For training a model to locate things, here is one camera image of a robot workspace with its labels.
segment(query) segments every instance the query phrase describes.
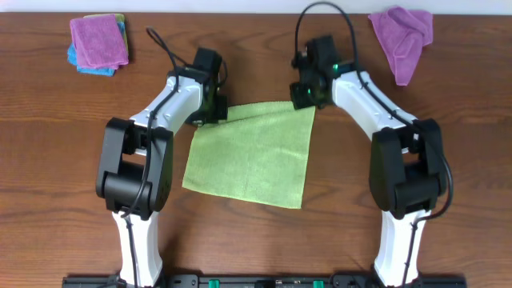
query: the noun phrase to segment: purple cloth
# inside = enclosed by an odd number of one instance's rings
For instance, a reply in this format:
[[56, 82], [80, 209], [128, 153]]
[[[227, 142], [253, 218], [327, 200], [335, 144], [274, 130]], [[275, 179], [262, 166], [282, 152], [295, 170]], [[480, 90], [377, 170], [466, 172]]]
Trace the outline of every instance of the purple cloth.
[[422, 48], [434, 40], [432, 14], [394, 7], [368, 16], [381, 43], [397, 85], [407, 86]]
[[71, 38], [82, 68], [112, 68], [128, 64], [128, 52], [113, 14], [71, 20]]

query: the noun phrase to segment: brown tabletop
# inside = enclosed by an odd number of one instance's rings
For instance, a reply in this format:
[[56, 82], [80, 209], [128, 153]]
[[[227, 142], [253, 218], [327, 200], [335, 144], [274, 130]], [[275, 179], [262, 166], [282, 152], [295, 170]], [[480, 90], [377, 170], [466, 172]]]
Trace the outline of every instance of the brown tabletop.
[[[0, 14], [0, 287], [58, 287], [68, 274], [121, 268], [118, 230], [94, 183], [106, 122], [136, 114], [162, 90], [170, 61], [146, 35], [154, 26], [192, 60], [198, 46], [229, 65], [230, 105], [287, 101], [296, 15], [127, 14], [131, 62], [114, 77], [66, 61], [69, 21], [83, 14]], [[423, 273], [464, 274], [471, 287], [512, 284], [512, 18], [435, 16], [408, 87], [397, 87], [365, 15], [352, 17], [375, 84], [442, 128], [455, 198], [427, 223]], [[333, 33], [351, 58], [337, 15], [310, 15], [300, 42]], [[301, 210], [181, 188], [194, 135], [174, 139], [174, 182], [159, 223], [168, 273], [320, 274], [368, 270], [381, 212], [368, 187], [370, 141], [333, 107], [316, 113]]]

